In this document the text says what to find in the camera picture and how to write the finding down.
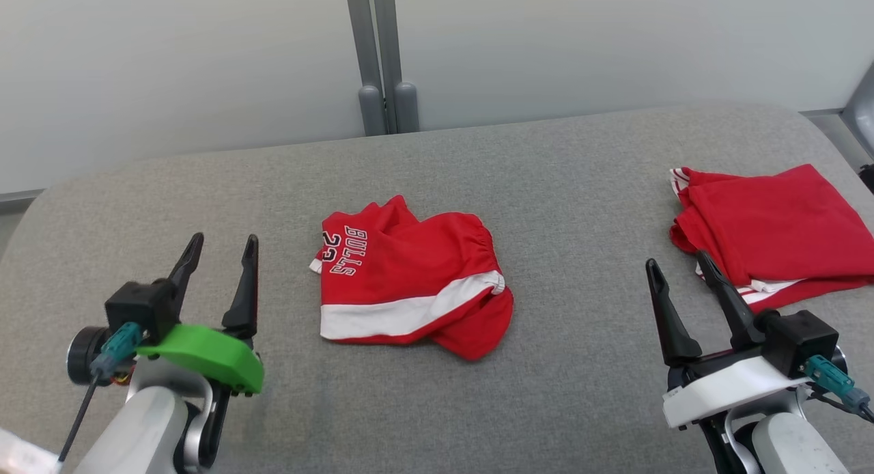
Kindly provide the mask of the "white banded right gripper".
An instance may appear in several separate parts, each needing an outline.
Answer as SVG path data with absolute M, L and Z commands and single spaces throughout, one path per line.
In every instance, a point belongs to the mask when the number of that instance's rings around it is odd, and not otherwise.
M 731 332 L 734 352 L 760 346 L 765 335 L 755 328 L 755 315 L 737 288 L 723 274 L 708 252 L 696 252 L 697 265 L 703 280 L 715 297 Z M 651 296 L 653 318 L 658 328 L 664 364 L 668 369 L 668 392 L 664 394 L 662 412 L 668 427 L 689 426 L 703 418 L 734 408 L 745 408 L 770 398 L 778 392 L 808 384 L 807 377 L 791 380 L 762 357 L 739 360 L 684 386 L 683 368 L 702 355 L 700 344 L 693 339 L 669 296 L 669 284 L 655 259 L 645 263 L 647 284 Z

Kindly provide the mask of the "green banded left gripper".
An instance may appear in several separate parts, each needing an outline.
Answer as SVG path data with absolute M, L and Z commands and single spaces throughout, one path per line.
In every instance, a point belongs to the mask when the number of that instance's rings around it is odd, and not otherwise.
M 171 303 L 182 304 L 191 275 L 199 265 L 205 234 L 195 232 L 179 257 L 168 280 Z M 252 341 L 258 331 L 259 238 L 250 234 L 240 260 L 242 273 L 230 308 L 221 325 L 223 332 L 206 326 L 178 324 L 158 344 L 141 344 L 135 352 L 149 358 L 157 355 L 196 372 L 208 380 L 243 394 L 260 394 L 264 365 L 243 341 Z

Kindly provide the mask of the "red Bulls 23 jersey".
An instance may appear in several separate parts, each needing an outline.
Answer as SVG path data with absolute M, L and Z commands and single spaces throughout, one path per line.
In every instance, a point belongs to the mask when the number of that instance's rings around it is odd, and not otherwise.
M 753 312 L 874 285 L 874 235 L 811 164 L 770 176 L 675 168 L 684 253 L 706 252 Z

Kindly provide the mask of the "red shorts with white stripe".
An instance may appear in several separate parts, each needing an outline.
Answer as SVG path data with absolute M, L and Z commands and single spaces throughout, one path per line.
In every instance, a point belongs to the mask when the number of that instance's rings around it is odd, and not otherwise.
M 511 325 L 514 296 L 477 215 L 417 218 L 405 198 L 334 212 L 310 262 L 319 275 L 320 336 L 344 344 L 430 340 L 483 359 Z

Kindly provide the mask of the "white paper piece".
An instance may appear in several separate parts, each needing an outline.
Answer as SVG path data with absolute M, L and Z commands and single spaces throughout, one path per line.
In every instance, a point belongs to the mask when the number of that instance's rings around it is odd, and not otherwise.
M 57 454 L 0 428 L 0 474 L 59 474 Z

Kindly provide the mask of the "grey partition post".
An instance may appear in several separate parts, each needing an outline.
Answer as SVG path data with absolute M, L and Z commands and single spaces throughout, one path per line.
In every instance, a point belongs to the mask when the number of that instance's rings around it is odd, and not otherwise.
M 419 131 L 417 88 L 403 78 L 396 0 L 346 0 L 358 57 L 358 103 L 368 136 Z
M 841 117 L 856 141 L 874 160 L 874 62 L 862 76 Z

